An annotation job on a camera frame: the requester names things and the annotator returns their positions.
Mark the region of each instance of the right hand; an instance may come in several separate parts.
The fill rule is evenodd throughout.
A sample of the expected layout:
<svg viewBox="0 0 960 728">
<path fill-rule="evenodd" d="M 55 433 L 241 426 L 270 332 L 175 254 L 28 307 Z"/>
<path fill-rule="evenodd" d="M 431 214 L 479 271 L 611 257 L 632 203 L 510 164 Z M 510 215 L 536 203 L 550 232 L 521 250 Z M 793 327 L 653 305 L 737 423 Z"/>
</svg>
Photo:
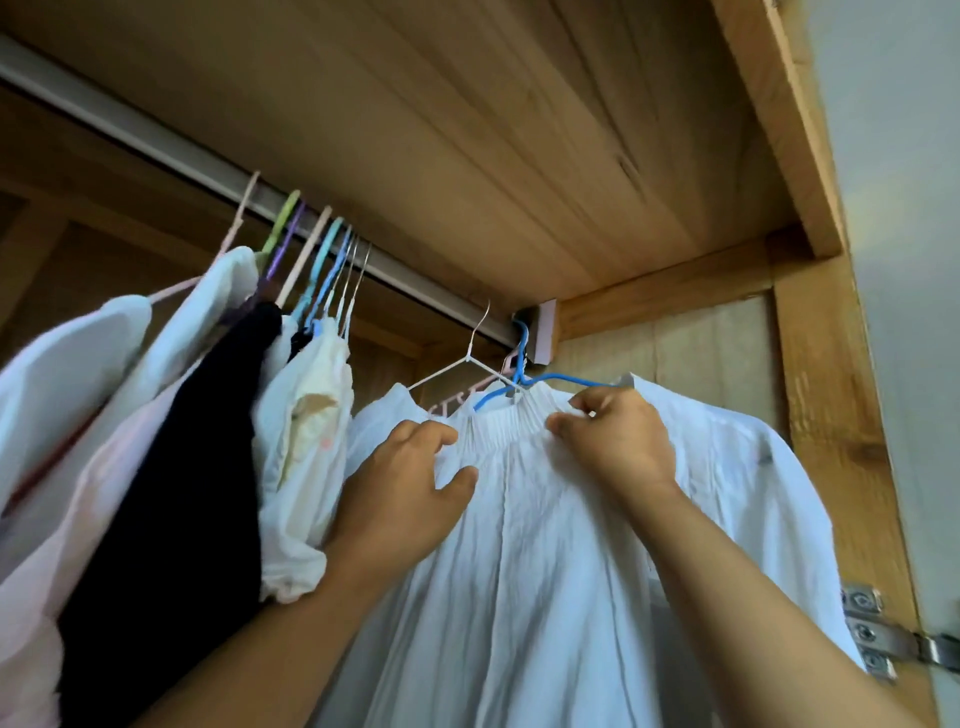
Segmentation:
<svg viewBox="0 0 960 728">
<path fill-rule="evenodd" d="M 661 487 L 675 489 L 676 456 L 657 408 L 636 389 L 590 387 L 570 404 L 593 417 L 557 412 L 546 427 L 621 506 Z"/>
</svg>

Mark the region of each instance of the forearm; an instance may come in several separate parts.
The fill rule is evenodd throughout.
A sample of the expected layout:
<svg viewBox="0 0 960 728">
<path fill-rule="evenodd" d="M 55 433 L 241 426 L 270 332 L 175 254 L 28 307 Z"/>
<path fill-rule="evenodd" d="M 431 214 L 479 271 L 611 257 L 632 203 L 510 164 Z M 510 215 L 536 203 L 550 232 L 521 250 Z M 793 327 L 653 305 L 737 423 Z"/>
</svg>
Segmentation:
<svg viewBox="0 0 960 728">
<path fill-rule="evenodd" d="M 350 640 L 385 593 L 336 545 L 317 590 L 266 608 L 144 715 L 138 728 L 302 728 Z"/>
<path fill-rule="evenodd" d="M 632 498 L 631 523 L 706 669 L 725 725 L 918 725 L 679 488 L 648 488 Z"/>
</svg>

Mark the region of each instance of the black garment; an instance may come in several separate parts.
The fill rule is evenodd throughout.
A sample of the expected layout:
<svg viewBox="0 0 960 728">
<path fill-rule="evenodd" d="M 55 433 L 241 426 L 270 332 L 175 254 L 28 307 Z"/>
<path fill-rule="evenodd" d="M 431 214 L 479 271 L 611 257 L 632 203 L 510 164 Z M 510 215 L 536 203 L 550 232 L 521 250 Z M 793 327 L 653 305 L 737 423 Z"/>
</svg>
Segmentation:
<svg viewBox="0 0 960 728">
<path fill-rule="evenodd" d="M 258 304 L 177 392 L 58 620 L 63 725 L 128 725 L 259 608 L 251 408 L 279 332 Z"/>
<path fill-rule="evenodd" d="M 294 331 L 294 335 L 290 337 L 290 361 L 297 354 L 303 351 L 303 348 L 313 341 L 313 336 L 302 329 L 297 329 Z"/>
</svg>

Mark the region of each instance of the pink hanger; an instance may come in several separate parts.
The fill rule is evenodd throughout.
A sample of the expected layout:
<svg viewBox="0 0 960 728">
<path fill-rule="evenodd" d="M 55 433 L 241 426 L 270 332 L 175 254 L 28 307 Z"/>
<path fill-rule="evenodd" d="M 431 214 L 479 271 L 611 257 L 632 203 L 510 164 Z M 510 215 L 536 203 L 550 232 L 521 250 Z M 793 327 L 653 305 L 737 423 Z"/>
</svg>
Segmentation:
<svg viewBox="0 0 960 728">
<path fill-rule="evenodd" d="M 213 257 L 213 260 L 210 261 L 210 265 L 213 265 L 217 260 L 219 260 L 223 255 L 230 249 L 230 246 L 233 245 L 233 238 L 237 236 L 237 231 L 240 230 L 240 226 L 243 225 L 243 213 L 247 210 L 247 204 L 250 201 L 250 197 L 253 194 L 253 189 L 256 187 L 256 181 L 260 179 L 259 171 L 254 172 L 250 181 L 247 182 L 247 189 L 243 193 L 243 199 L 240 200 L 240 207 L 237 208 L 237 211 L 233 214 L 233 222 L 230 224 L 230 229 L 227 231 L 227 235 L 224 236 L 224 241 L 220 244 L 220 250 Z M 169 288 L 164 288 L 162 291 L 157 291 L 149 297 L 150 303 L 159 303 L 164 299 L 168 299 L 171 296 L 179 293 L 180 291 L 185 291 L 187 288 L 192 288 L 203 276 L 196 276 L 190 280 L 182 280 L 179 283 L 175 283 Z"/>
<path fill-rule="evenodd" d="M 507 354 L 507 358 L 503 360 L 503 366 L 500 368 L 500 374 L 511 375 L 514 373 L 514 369 L 516 366 L 514 364 L 514 359 L 516 359 L 516 355 L 517 355 L 516 349 L 514 349 L 512 352 Z M 483 389 L 493 381 L 497 381 L 497 377 L 494 375 L 490 375 L 484 379 L 481 379 L 476 384 L 470 385 L 463 392 L 458 392 L 452 397 L 447 397 L 445 400 L 437 402 L 432 407 L 430 407 L 430 409 L 427 410 L 427 413 L 432 415 L 436 412 L 437 408 L 440 407 L 441 417 L 446 417 L 446 410 L 450 404 L 452 404 L 453 402 L 457 402 L 458 404 L 463 404 L 467 400 L 467 397 L 472 395 L 474 392 L 477 392 Z"/>
</svg>

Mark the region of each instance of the hanger hook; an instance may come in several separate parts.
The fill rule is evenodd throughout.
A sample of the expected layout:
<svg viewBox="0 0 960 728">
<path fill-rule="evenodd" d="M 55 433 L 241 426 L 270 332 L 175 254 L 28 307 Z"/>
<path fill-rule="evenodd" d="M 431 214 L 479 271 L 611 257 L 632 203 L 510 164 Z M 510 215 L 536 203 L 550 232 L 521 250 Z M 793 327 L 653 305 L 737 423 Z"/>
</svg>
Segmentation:
<svg viewBox="0 0 960 728">
<path fill-rule="evenodd" d="M 487 299 L 487 310 L 483 312 L 483 316 L 480 318 L 480 321 L 477 322 L 477 325 L 473 327 L 473 331 L 470 332 L 470 343 L 467 344 L 467 356 L 470 356 L 473 353 L 473 337 L 477 335 L 477 329 L 483 326 L 484 321 L 487 320 L 487 314 L 490 313 L 490 299 Z"/>
</svg>

